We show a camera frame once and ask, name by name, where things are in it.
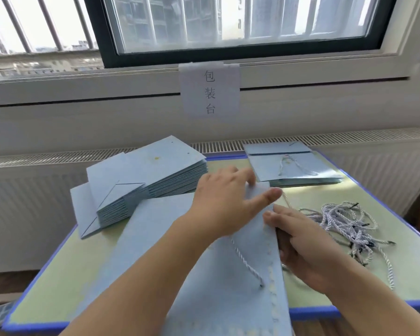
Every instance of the left hand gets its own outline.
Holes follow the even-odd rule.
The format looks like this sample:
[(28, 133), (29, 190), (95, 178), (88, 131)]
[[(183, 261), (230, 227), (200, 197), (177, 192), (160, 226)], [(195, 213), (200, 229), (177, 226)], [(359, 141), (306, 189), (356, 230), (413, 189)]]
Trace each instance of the left hand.
[(186, 215), (206, 229), (214, 239), (235, 233), (282, 195), (281, 189), (270, 188), (246, 200), (246, 182), (250, 185), (256, 182), (251, 168), (238, 170), (235, 166), (229, 166), (216, 173), (203, 175)]

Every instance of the blue table edge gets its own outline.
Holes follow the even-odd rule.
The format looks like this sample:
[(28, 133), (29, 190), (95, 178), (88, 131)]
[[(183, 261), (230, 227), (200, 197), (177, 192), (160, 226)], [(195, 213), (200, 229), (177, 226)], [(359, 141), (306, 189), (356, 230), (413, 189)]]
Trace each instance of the blue table edge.
[[(339, 168), (335, 163), (333, 163), (327, 156), (320, 153), (326, 160), (332, 163), (337, 169), (339, 169), (346, 177), (351, 179), (356, 185), (361, 187), (365, 192), (367, 192), (373, 199), (375, 199), (380, 205), (383, 206), (386, 210), (392, 213), (399, 221), (407, 225), (412, 231), (414, 231), (418, 236), (420, 236), (420, 232), (408, 222), (406, 222), (403, 218), (393, 212), (386, 204), (381, 202), (378, 198), (376, 198), (370, 191), (364, 188), (360, 183), (358, 183), (355, 179), (353, 179), (347, 172), (343, 169)], [(228, 154), (228, 155), (218, 155), (215, 157), (207, 157), (207, 161), (215, 161), (215, 160), (232, 160), (232, 159), (246, 159), (246, 154)], [(51, 261), (54, 259), (56, 254), (61, 250), (63, 245), (67, 242), (68, 238), (72, 235), (72, 233), (76, 230), (77, 225), (73, 227), (73, 229), (68, 233), (67, 237), (62, 241), (62, 243), (58, 246), (54, 254), (51, 255), (50, 259), (46, 262), (43, 268), (39, 271), (37, 276), (31, 281), (28, 288), (23, 292), (22, 296), (18, 299), (18, 301), (14, 304), (11, 311), (9, 312), (8, 316), (6, 316), (5, 321), (3, 322), (2, 329), (7, 332), (39, 332), (39, 331), (61, 331), (65, 329), (69, 321), (60, 321), (60, 322), (47, 322), (47, 323), (27, 323), (27, 324), (19, 324), (19, 323), (12, 323), (10, 322), (11, 315), (16, 310), (17, 306), (22, 302), (28, 292), (31, 290), (33, 285), (37, 282), (39, 277), (45, 271), (45, 269), (50, 265)], [(406, 301), (411, 307), (420, 311), (420, 300), (410, 300)], [(311, 306), (311, 307), (299, 307), (299, 308), (289, 308), (289, 316), (292, 321), (305, 321), (309, 319), (322, 319), (322, 318), (336, 318), (341, 316), (339, 311), (333, 305), (322, 305), (322, 306)]]

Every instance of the white paper sign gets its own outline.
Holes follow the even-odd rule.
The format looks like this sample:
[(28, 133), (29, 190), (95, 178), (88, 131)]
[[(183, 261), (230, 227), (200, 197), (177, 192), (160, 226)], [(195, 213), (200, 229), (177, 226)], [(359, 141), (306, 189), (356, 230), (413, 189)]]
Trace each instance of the white paper sign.
[(189, 116), (227, 117), (240, 109), (238, 63), (181, 63), (179, 82), (184, 111)]

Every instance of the white radiator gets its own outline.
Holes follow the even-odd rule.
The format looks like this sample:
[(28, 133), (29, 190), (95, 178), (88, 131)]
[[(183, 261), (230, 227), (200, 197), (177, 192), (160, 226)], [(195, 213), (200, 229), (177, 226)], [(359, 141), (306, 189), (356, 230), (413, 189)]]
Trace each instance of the white radiator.
[[(404, 215), (420, 193), (420, 128), (214, 141), (207, 156), (243, 142), (300, 140), (323, 153), (392, 210)], [(133, 148), (0, 157), (0, 272), (40, 269), (75, 225), (69, 190), (85, 168)]]

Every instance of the right hand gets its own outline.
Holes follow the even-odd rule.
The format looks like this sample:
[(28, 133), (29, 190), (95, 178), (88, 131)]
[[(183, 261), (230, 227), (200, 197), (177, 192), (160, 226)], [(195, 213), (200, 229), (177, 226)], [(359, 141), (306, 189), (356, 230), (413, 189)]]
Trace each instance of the right hand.
[(359, 266), (322, 227), (299, 211), (274, 204), (274, 212), (265, 212), (263, 219), (276, 228), (282, 263), (321, 294), (336, 291), (343, 284), (343, 274)]

